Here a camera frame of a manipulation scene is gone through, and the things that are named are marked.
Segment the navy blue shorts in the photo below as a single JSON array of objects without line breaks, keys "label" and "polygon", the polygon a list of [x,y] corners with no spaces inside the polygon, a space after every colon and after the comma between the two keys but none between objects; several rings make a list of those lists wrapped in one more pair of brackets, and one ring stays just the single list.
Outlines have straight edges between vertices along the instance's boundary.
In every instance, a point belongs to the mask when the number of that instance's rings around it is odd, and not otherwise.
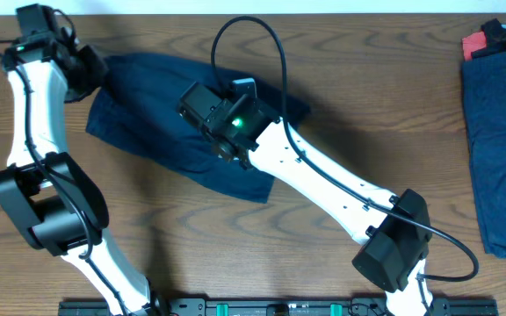
[{"label": "navy blue shorts", "polygon": [[112,55],[105,62],[108,73],[91,105],[87,133],[210,190],[267,202],[273,176],[224,162],[177,113],[179,98],[193,83],[217,89],[209,64],[152,53]]}]

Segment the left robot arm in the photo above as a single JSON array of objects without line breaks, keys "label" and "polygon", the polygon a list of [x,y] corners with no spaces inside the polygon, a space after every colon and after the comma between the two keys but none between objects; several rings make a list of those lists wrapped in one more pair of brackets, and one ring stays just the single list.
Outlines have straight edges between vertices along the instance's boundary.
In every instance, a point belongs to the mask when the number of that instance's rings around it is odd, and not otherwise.
[{"label": "left robot arm", "polygon": [[31,4],[17,9],[21,34],[2,56],[14,98],[14,135],[0,170],[0,205],[26,243],[76,267],[105,299],[97,308],[73,304],[82,315],[160,315],[149,280],[110,233],[103,194],[69,154],[64,106],[104,81],[107,67],[60,10]]}]

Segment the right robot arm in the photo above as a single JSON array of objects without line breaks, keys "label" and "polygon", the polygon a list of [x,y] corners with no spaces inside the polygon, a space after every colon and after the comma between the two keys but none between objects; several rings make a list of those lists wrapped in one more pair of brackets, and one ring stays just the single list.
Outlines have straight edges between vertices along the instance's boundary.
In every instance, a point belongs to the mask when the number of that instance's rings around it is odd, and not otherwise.
[{"label": "right robot arm", "polygon": [[302,139],[279,111],[257,97],[251,80],[225,98],[194,83],[180,98],[180,116],[226,161],[237,161],[287,183],[331,216],[361,249],[357,271],[386,293],[393,315],[425,315],[432,294],[419,279],[431,233],[423,197],[400,196],[364,181]]}]

